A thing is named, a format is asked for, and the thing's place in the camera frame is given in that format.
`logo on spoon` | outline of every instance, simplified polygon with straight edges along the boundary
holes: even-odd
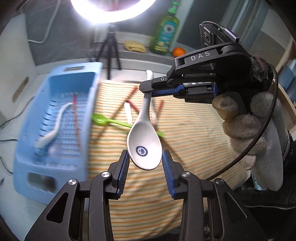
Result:
[[[137,146],[136,147],[136,153],[139,156],[147,156],[148,151],[147,151],[147,149],[144,146]]]

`dish rack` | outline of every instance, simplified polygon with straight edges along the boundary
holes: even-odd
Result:
[[[97,62],[60,66],[38,89],[15,151],[13,177],[19,194],[48,204],[68,180],[87,180],[91,115],[101,69]],[[36,141],[54,128],[60,108],[73,103],[73,95],[76,115],[73,105],[67,107],[56,138],[42,149],[35,148]]]

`orange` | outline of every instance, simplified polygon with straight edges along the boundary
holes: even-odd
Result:
[[[176,58],[176,57],[179,57],[183,54],[186,54],[186,51],[180,47],[177,47],[177,48],[174,48],[173,50],[173,56]]]

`ring light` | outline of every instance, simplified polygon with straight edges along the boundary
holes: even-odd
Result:
[[[134,18],[145,12],[156,0],[140,0],[135,5],[119,11],[103,11],[88,0],[71,0],[74,9],[92,23],[115,23]]]

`tripod leg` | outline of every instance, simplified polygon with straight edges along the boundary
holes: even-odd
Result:
[[[108,52],[107,52],[107,67],[108,67],[108,77],[107,79],[110,80],[110,73],[111,73],[111,57],[112,57],[112,45],[111,42],[108,42]]]
[[[97,56],[97,58],[96,58],[96,62],[98,62],[98,61],[100,60],[100,58],[101,58],[101,56],[102,56],[102,53],[103,53],[103,50],[104,50],[104,47],[105,47],[107,41],[108,41],[108,39],[106,39],[106,40],[104,41],[103,45],[101,46],[100,52],[99,52],[99,54],[98,54],[98,56]]]
[[[116,56],[117,62],[118,62],[118,69],[121,70],[121,63],[120,63],[120,59],[119,59],[118,47],[117,47],[117,42],[116,42],[115,38],[113,40],[113,45],[114,45],[114,49],[115,49],[115,56]]]

